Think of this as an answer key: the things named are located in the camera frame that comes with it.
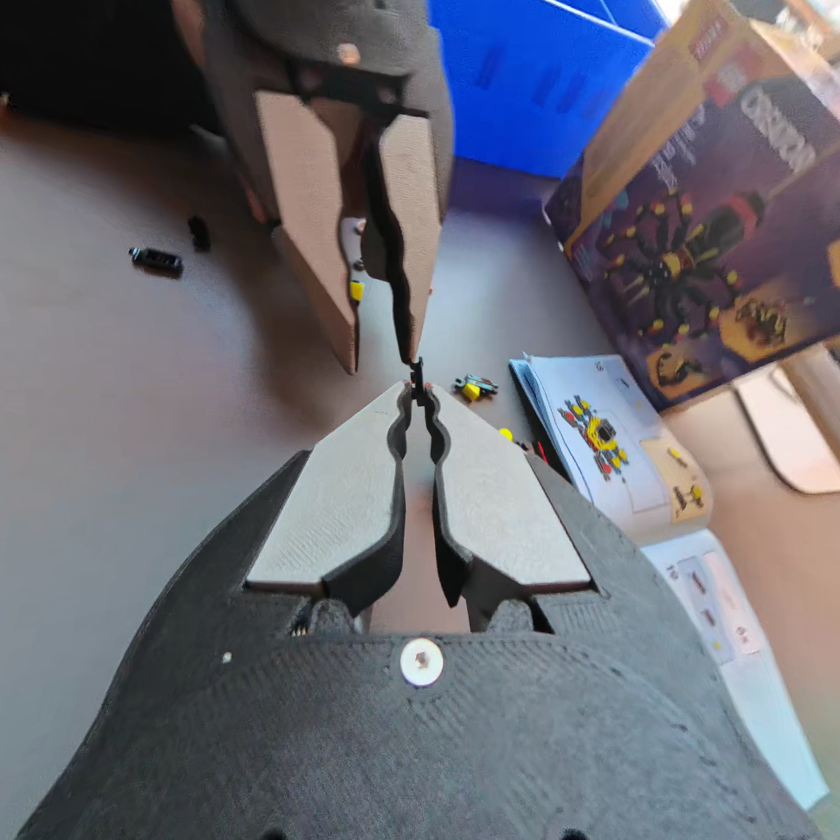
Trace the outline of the purple lego set box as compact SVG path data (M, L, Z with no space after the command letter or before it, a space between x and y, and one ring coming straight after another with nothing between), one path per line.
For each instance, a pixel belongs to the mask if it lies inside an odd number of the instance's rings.
M688 2L543 211L659 411L837 339L838 72Z

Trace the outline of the blue plastic bin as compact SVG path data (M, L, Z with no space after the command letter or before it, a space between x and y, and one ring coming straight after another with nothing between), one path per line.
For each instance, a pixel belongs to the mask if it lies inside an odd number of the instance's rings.
M561 179L669 27L651 1L430 1L454 155Z

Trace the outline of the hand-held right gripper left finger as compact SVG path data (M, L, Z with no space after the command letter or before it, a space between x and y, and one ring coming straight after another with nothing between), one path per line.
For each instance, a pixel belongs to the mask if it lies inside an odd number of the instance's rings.
M403 567L403 459L412 387L399 381L306 452L248 587L328 598L354 617Z

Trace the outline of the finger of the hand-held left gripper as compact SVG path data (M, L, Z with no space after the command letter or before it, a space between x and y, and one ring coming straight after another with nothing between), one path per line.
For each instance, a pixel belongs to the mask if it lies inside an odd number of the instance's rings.
M404 364L414 364L443 226L429 121L397 116L367 146L363 174L364 269L390 287L398 353Z
M332 351L349 375L359 320L340 243L343 187L334 132L295 96L258 91L255 106L280 218L280 243Z

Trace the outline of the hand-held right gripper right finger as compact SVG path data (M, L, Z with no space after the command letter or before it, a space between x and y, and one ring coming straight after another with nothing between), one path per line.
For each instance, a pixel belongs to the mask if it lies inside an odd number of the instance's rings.
M425 386L437 573L451 606L487 625L507 600L592 590L536 460L438 385Z

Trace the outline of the long black lego piece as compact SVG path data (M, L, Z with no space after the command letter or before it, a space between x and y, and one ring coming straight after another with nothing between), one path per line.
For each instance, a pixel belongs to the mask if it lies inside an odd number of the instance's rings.
M179 278L183 274L182 257L157 248L134 247L129 249L134 266L155 275Z

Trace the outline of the white curved furniture base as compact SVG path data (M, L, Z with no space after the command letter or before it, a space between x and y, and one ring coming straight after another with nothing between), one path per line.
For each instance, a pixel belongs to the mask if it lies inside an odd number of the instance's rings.
M774 474L802 495L837 495L838 458L781 367L765 366L732 387Z

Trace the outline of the yellow lego spider body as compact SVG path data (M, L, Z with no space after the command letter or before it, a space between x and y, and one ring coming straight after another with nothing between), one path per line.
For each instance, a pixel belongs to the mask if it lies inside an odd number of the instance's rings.
M551 466L551 461L546 454L543 447L543 441L540 436L519 438L506 427L498 429L498 432L505 439L516 445L525 455L540 459L546 465Z

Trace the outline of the lego instruction booklet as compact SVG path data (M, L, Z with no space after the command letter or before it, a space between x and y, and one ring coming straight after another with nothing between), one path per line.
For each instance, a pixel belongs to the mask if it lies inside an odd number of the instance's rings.
M694 456L617 354L509 361L570 483L664 577L771 769L807 811L828 794L770 642L721 542Z

